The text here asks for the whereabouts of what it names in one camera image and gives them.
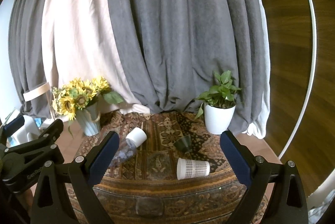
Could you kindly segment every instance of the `potted plant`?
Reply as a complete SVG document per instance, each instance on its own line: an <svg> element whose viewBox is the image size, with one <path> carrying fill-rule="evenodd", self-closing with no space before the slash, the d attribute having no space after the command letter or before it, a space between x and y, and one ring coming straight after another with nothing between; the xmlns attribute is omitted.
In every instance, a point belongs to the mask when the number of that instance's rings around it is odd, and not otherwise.
<svg viewBox="0 0 335 224"><path fill-rule="evenodd" d="M205 103L205 125L208 132L212 134L221 134L227 130L235 111L235 94L240 91L232 84L233 77L231 71L226 71L222 75L214 73L219 85L212 86L209 91L199 95L197 100L203 100ZM201 116L204 111L202 103L196 118Z"/></svg>
<svg viewBox="0 0 335 224"><path fill-rule="evenodd" d="M111 89L107 80L101 76L91 81L75 78L61 88L53 87L52 106L57 114L67 115L70 124L76 118L84 133L93 136L100 131L100 112L98 99L103 97L109 104L119 104L123 97Z"/></svg>

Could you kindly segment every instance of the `sunflower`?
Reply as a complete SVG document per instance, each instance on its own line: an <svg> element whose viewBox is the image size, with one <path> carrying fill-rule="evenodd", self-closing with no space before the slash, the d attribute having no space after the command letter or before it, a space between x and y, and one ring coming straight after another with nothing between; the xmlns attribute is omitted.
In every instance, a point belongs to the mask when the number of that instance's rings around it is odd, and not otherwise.
<svg viewBox="0 0 335 224"><path fill-rule="evenodd" d="M76 96L76 98L74 99L75 101L75 106L82 110L83 108L85 108L89 102L89 98L88 95L85 93L85 91L78 87L78 95Z"/></svg>
<svg viewBox="0 0 335 224"><path fill-rule="evenodd" d="M74 107L74 99L70 96L62 97L59 100L60 114L67 115L69 120L73 120L75 117L76 109Z"/></svg>
<svg viewBox="0 0 335 224"><path fill-rule="evenodd" d="M67 90L71 90L72 88L77 88L77 87L82 88L83 86L84 86L84 82L81 80L81 78L74 78L73 80L69 82L69 84L63 85L63 88Z"/></svg>
<svg viewBox="0 0 335 224"><path fill-rule="evenodd" d="M67 93L68 93L67 90L62 90L59 94L60 94L61 96L65 96L65 95L67 95Z"/></svg>
<svg viewBox="0 0 335 224"><path fill-rule="evenodd" d="M86 93L89 100L92 100L98 93L95 85L93 85L89 80L84 81L82 90Z"/></svg>
<svg viewBox="0 0 335 224"><path fill-rule="evenodd" d="M109 88L109 84L104 77L97 77L92 79L92 83L98 91L104 91Z"/></svg>

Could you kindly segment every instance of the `white wall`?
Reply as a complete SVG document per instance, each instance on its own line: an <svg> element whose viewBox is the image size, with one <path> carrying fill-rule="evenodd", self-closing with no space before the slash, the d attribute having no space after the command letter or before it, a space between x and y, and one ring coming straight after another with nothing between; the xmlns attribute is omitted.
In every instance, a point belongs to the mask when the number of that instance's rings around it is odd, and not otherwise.
<svg viewBox="0 0 335 224"><path fill-rule="evenodd" d="M335 169L328 178L315 190L307 199L307 208L318 207L325 200L326 196L335 189Z"/></svg>
<svg viewBox="0 0 335 224"><path fill-rule="evenodd" d="M3 0L0 4L0 119L2 122L14 108L21 107L8 57L8 28L13 4L14 0Z"/></svg>

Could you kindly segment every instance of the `paisley rug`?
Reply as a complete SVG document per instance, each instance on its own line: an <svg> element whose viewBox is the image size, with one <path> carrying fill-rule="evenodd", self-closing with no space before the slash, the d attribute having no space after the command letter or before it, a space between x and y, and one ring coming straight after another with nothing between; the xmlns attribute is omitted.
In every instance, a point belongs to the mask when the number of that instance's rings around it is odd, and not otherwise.
<svg viewBox="0 0 335 224"><path fill-rule="evenodd" d="M203 120L195 119L193 113L122 115L114 111L101 117L101 126L99 134L83 141L76 156L86 155L110 130L122 139L139 127L148 136L132 159L117 168L109 168L101 183L94 187L115 224L224 223L246 190L220 148L220 136L209 134ZM173 143L185 135L191 136L193 151L183 154ZM179 157L208 161L209 176L177 180ZM87 223L70 184L67 189L79 221ZM161 198L164 214L152 219L140 217L135 209L138 197ZM264 197L252 223L260 222L267 203Z"/></svg>

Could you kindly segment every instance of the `wooden floor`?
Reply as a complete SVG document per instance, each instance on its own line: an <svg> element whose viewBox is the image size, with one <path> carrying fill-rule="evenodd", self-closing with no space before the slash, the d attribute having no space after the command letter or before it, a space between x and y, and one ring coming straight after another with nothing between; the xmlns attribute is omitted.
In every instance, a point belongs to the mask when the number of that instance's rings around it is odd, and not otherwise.
<svg viewBox="0 0 335 224"><path fill-rule="evenodd" d="M312 61L309 0L262 0L268 23L271 75L266 142L279 155L306 96ZM306 112L282 161L293 160L309 196L335 167L335 0L313 0L317 60Z"/></svg>

